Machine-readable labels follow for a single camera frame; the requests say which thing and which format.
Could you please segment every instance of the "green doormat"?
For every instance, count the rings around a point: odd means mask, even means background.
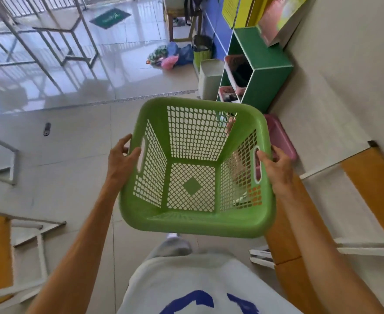
[[[131,16],[131,14],[114,8],[94,18],[90,23],[107,30],[122,20],[125,20],[128,16]]]

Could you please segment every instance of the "pink basket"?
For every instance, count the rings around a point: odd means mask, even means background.
[[[220,100],[224,102],[222,94],[234,94],[234,89],[231,86],[223,86],[218,89],[218,94],[220,95]]]
[[[297,151],[285,132],[281,122],[275,115],[264,115],[268,122],[269,137],[271,144],[281,148],[294,162],[298,159]]]
[[[224,62],[226,63],[226,72],[228,75],[228,80],[233,89],[236,91],[236,94],[243,95],[246,91],[246,87],[239,87],[236,84],[236,81],[233,76],[233,72],[237,70],[237,67],[247,61],[247,58],[242,55],[227,55],[224,57]]]

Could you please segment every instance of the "hand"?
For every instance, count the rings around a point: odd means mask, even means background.
[[[257,156],[265,166],[275,195],[279,197],[290,195],[293,192],[292,177],[294,175],[291,159],[280,148],[273,145],[272,148],[279,157],[276,163],[271,161],[263,151],[257,151]]]
[[[109,152],[105,185],[116,191],[121,190],[129,179],[141,153],[141,148],[136,147],[130,155],[124,155],[124,153],[128,153],[128,148],[125,145],[131,137],[132,134],[123,137]]]

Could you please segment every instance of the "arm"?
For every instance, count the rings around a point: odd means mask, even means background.
[[[99,269],[106,233],[118,192],[129,178],[141,149],[124,156],[124,145],[131,135],[123,137],[110,151],[105,184],[80,229],[73,245],[51,274],[27,314],[84,314],[90,302]]]
[[[257,155],[266,168],[275,195],[282,201],[311,284],[323,306],[331,314],[384,314],[384,307],[376,296],[335,245],[324,237],[299,199],[292,184],[289,157],[281,149],[273,148],[279,156],[276,163],[262,151]]]

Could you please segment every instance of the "backpack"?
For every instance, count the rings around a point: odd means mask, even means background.
[[[197,15],[201,11],[201,3],[204,0],[185,0],[184,9],[185,9],[185,21],[187,25],[192,24],[191,17]]]

